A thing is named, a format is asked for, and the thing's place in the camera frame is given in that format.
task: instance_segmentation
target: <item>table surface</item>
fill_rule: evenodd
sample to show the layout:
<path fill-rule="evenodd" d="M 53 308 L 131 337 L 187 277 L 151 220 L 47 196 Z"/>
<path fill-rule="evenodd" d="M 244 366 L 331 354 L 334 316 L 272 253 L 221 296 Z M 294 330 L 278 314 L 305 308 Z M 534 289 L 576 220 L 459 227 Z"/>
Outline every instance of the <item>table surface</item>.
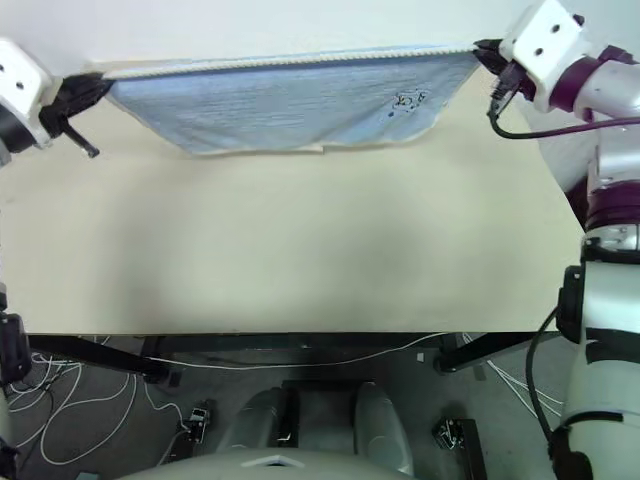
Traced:
<path fill-rule="evenodd" d="M 580 227 L 476 72 L 401 145 L 193 157 L 108 102 L 0 170 L 4 279 L 34 334 L 531 331 Z M 514 110 L 504 126 L 526 123 Z"/>

